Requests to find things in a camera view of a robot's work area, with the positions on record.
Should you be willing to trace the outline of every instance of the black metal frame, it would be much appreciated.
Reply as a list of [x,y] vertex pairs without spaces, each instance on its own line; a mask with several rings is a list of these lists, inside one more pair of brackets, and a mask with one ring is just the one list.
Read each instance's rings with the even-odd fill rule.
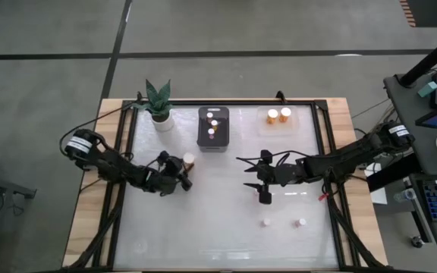
[[[271,100],[258,100],[258,99],[251,99],[251,100],[227,100],[227,99],[215,99],[215,100],[176,100],[173,101],[174,105],[177,106],[184,106],[184,105],[306,105],[311,108],[311,113],[313,116],[313,126],[315,128],[315,135],[316,135],[316,144],[318,146],[319,154],[324,155],[325,149],[323,146],[323,139],[322,139],[322,131],[320,128],[320,122],[319,122],[319,115],[318,110],[322,111],[323,117],[324,117],[324,123],[326,128],[326,136],[328,137],[328,142],[331,150],[335,149],[335,139],[333,136],[333,129],[332,124],[329,117],[329,110],[326,100],[290,100],[286,101],[284,95],[282,92],[278,92],[278,95],[276,96],[280,99],[271,99]],[[123,106],[131,103],[132,101],[123,101]],[[125,110],[121,112],[120,118],[119,118],[119,124],[118,124],[118,130],[116,133],[116,141],[115,141],[115,148],[120,149],[121,147],[121,139],[124,132],[124,123],[126,121],[127,113],[129,111],[132,111],[132,116],[130,120],[130,129],[127,137],[127,145],[125,148],[125,152],[131,152],[133,141],[134,141],[134,133],[136,130],[136,124],[137,124],[137,116],[138,116],[138,110],[137,109],[131,109],[131,110]],[[93,263],[91,268],[84,268],[86,262],[80,263],[77,265],[77,267],[71,267],[70,268],[63,268],[62,270],[67,270],[68,272],[85,272],[89,271],[92,268],[95,268],[98,271],[112,271],[114,266],[114,260],[115,260],[115,250],[117,247],[118,242],[118,234],[119,234],[119,226],[121,223],[121,211],[124,204],[124,193],[126,190],[126,184],[122,183],[119,186],[118,191],[118,197],[115,202],[115,206],[112,209],[111,216],[108,216],[108,212],[111,208],[111,196],[114,189],[114,185],[108,184],[108,186],[105,189],[105,198],[104,203],[102,206],[102,214],[101,219],[99,223],[99,231],[96,237],[98,237],[100,240],[98,240],[98,243],[94,243],[94,246],[88,248],[87,255],[93,254]],[[343,185],[339,188],[339,197],[341,201],[341,208],[342,213],[345,215],[347,220],[349,221],[349,224],[351,224],[351,218],[350,218],[350,212],[348,209],[347,204],[347,196],[344,191]],[[340,231],[337,221],[330,215],[331,223],[332,223],[332,232],[333,232],[333,238],[334,238],[334,244],[335,244],[335,250],[337,253],[337,259],[338,259],[338,267],[341,270],[343,267],[346,266],[345,264],[345,257],[344,257],[344,251],[343,251],[343,245],[341,243],[340,238]],[[102,254],[102,239],[104,235],[108,232],[108,229],[110,227],[110,224],[113,224],[112,228],[112,235],[111,235],[111,243],[109,245],[108,250],[108,257],[105,266],[101,266],[101,254]],[[349,246],[351,249],[351,257],[353,266],[360,266],[359,263],[359,257],[358,252],[354,248],[354,245],[352,242],[349,241]]]

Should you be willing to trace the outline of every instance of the white cap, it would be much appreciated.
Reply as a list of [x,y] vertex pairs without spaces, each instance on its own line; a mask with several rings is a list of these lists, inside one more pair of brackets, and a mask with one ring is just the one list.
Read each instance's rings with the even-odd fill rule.
[[291,115],[291,109],[289,109],[288,107],[284,107],[283,109],[281,109],[281,115],[289,117]]
[[195,155],[187,152],[183,155],[183,162],[185,164],[192,164],[193,162],[195,162]]
[[307,221],[304,218],[301,218],[300,220],[296,220],[294,222],[294,225],[298,228],[300,226],[306,225]]
[[264,218],[263,221],[261,222],[261,224],[262,224],[264,227],[267,227],[267,226],[269,226],[269,225],[271,224],[271,219],[269,219],[269,218]]
[[271,110],[267,111],[267,115],[270,118],[277,118],[278,117],[278,111],[275,110],[275,109],[271,109]]

